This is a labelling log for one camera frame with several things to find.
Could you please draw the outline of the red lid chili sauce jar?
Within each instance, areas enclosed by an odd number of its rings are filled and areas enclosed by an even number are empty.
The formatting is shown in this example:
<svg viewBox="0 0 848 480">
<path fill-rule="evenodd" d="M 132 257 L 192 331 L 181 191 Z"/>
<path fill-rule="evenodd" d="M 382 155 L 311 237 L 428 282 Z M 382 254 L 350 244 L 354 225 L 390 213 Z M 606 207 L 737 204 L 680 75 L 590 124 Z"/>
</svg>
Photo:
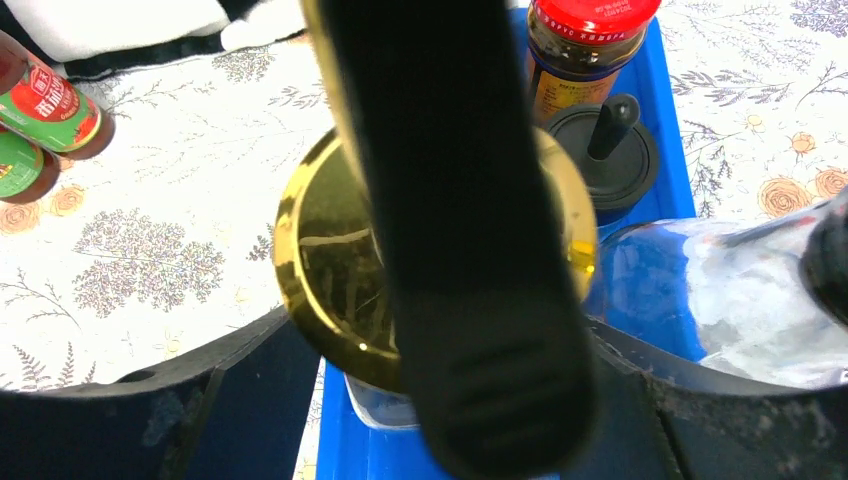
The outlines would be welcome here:
<svg viewBox="0 0 848 480">
<path fill-rule="evenodd" d="M 526 14 L 526 67 L 534 120 L 609 95 L 638 53 L 660 0 L 536 0 Z"/>
</svg>

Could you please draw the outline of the glass oil bottle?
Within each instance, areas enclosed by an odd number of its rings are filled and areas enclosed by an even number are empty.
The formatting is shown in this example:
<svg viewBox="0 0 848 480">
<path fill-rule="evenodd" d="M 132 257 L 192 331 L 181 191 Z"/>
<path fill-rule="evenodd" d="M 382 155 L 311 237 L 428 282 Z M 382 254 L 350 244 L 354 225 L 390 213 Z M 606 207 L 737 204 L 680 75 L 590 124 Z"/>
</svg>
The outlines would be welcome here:
<svg viewBox="0 0 848 480">
<path fill-rule="evenodd" d="M 334 129 L 279 203 L 272 261 L 306 340 L 408 396 L 459 479 L 563 469 L 593 352 L 566 263 L 563 160 L 531 124 L 502 1 L 306 1 Z"/>
<path fill-rule="evenodd" d="M 600 246 L 589 315 L 702 366 L 800 389 L 847 381 L 847 196 L 754 225 L 673 219 Z"/>
</svg>

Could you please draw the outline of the yellow cap sauce bottle front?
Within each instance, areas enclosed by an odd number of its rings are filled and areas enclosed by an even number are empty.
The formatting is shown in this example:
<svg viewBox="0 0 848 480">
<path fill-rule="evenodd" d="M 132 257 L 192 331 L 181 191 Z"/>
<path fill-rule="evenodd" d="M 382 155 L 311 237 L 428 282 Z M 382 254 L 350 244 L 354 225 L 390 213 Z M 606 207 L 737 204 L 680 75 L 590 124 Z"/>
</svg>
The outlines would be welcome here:
<svg viewBox="0 0 848 480">
<path fill-rule="evenodd" d="M 60 175 L 56 156 L 1 127 L 1 200 L 25 204 L 46 195 Z"/>
</svg>

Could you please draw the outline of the black lid shaker jar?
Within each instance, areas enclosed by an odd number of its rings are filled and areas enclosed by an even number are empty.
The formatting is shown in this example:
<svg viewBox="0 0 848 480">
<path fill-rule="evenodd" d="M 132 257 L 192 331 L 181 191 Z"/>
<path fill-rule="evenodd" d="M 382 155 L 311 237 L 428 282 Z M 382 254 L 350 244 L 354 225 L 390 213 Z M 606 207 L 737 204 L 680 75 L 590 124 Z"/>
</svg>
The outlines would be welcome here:
<svg viewBox="0 0 848 480">
<path fill-rule="evenodd" d="M 601 104 L 568 107 L 550 117 L 545 128 L 582 175 L 598 226 L 622 220 L 654 186 L 660 155 L 641 123 L 636 97 L 620 93 Z"/>
</svg>

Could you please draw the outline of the blue plastic divided bin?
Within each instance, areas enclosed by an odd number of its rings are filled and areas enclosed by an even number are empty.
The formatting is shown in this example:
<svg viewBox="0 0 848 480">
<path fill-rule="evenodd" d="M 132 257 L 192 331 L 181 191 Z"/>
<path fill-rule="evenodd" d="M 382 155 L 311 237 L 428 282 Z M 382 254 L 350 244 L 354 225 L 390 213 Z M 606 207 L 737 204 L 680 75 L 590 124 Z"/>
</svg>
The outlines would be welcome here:
<svg viewBox="0 0 848 480">
<path fill-rule="evenodd" d="M 635 96 L 641 121 L 653 135 L 663 163 L 655 185 L 630 212 L 604 225 L 607 237 L 625 226 L 694 215 L 688 174 L 679 140 L 677 115 L 659 22 L 648 28 L 645 44 L 625 66 L 612 89 Z M 417 430 L 375 430 L 354 413 L 340 364 L 328 361 L 323 395 L 318 479 L 448 479 L 431 458 Z"/>
</svg>

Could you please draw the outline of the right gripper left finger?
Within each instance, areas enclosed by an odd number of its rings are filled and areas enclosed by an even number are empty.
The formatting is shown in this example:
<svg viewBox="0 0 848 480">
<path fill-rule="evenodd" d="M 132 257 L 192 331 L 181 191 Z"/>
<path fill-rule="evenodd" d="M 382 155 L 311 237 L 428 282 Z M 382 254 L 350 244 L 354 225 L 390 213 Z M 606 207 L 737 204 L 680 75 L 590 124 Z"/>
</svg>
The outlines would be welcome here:
<svg viewBox="0 0 848 480">
<path fill-rule="evenodd" d="M 288 479 L 319 357 L 282 310 L 111 384 L 1 396 L 5 479 Z"/>
</svg>

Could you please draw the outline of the yellow cap sauce bottle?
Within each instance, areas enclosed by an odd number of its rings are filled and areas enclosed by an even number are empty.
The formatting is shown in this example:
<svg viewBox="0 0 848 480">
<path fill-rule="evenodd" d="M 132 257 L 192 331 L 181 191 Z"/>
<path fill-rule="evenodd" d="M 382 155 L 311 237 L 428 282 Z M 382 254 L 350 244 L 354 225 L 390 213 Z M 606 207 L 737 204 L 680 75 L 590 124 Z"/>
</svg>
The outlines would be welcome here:
<svg viewBox="0 0 848 480">
<path fill-rule="evenodd" d="M 103 152 L 111 114 L 6 33 L 1 34 L 1 124 L 73 160 Z"/>
<path fill-rule="evenodd" d="M 1 200 L 25 204 L 46 195 L 60 175 L 56 156 L 1 127 Z"/>
</svg>

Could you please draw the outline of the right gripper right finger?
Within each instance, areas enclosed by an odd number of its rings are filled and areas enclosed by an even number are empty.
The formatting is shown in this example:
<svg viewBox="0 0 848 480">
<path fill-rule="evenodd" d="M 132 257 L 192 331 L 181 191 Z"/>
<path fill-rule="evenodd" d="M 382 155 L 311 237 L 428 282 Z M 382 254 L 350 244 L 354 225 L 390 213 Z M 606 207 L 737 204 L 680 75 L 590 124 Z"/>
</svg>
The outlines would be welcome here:
<svg viewBox="0 0 848 480">
<path fill-rule="evenodd" d="M 564 478 L 846 478 L 846 387 L 722 373 L 586 318 L 567 333 L 592 351 L 599 417 Z"/>
</svg>

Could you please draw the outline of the glass oil bottle front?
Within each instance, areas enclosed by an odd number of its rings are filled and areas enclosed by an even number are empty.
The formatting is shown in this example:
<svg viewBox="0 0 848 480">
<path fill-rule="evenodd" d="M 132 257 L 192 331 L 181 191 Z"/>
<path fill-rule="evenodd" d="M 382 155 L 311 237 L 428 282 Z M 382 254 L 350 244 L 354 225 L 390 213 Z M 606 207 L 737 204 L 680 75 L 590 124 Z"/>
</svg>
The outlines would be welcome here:
<svg viewBox="0 0 848 480">
<path fill-rule="evenodd" d="M 272 261 L 306 340 L 408 396 L 459 479 L 563 469 L 593 352 L 566 263 L 563 160 L 531 124 L 502 1 L 306 1 L 334 129 L 279 203 Z"/>
</svg>

